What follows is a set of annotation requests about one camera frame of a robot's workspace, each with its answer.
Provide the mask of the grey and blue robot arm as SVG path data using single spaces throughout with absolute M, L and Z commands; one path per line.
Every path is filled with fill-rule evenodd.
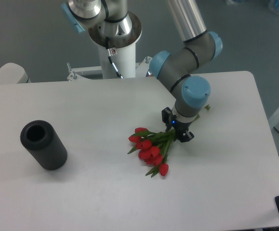
M 174 130 L 180 142 L 193 139 L 189 126 L 206 104 L 211 92 L 209 82 L 193 71 L 216 58 L 222 40 L 207 30 L 194 0 L 169 0 L 175 26 L 183 41 L 177 53 L 160 51 L 148 60 L 148 69 L 175 98 L 173 108 L 162 110 L 167 130 Z M 136 43 L 142 34 L 139 18 L 128 10 L 125 0 L 67 0 L 61 6 L 70 25 L 88 32 L 98 47 L 104 79 L 135 77 Z

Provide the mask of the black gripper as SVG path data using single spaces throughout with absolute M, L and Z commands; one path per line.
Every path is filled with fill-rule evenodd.
M 178 117 L 173 115 L 170 118 L 171 109 L 164 108 L 161 111 L 162 121 L 165 125 L 171 125 L 176 130 L 176 139 L 180 142 L 189 142 L 194 138 L 194 134 L 189 130 L 189 126 L 195 120 L 195 117 Z

